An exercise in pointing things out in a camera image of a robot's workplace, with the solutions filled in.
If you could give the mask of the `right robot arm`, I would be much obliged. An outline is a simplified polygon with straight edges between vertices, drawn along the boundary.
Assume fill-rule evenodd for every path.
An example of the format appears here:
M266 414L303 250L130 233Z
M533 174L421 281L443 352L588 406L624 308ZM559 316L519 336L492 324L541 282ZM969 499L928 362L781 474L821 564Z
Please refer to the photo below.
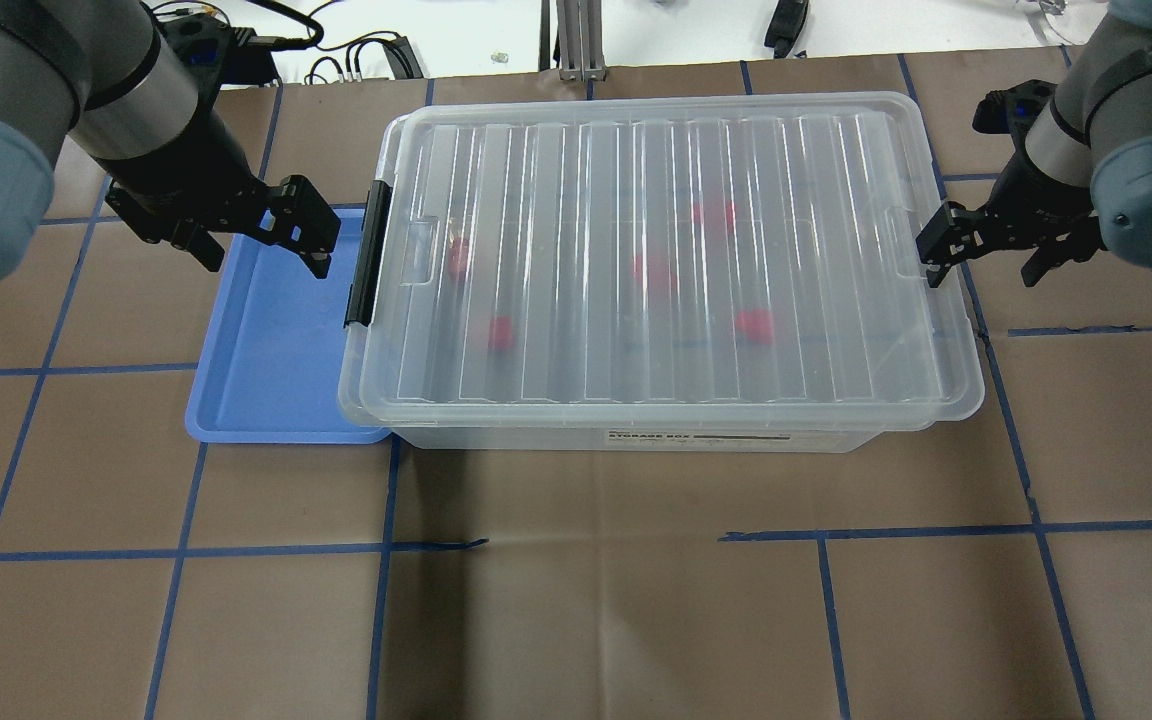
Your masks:
M1111 1L1064 81L988 92L972 126L1011 158L979 209L947 200L924 225L929 287L1000 251L1030 253L1028 287L1101 251L1152 270L1152 1Z

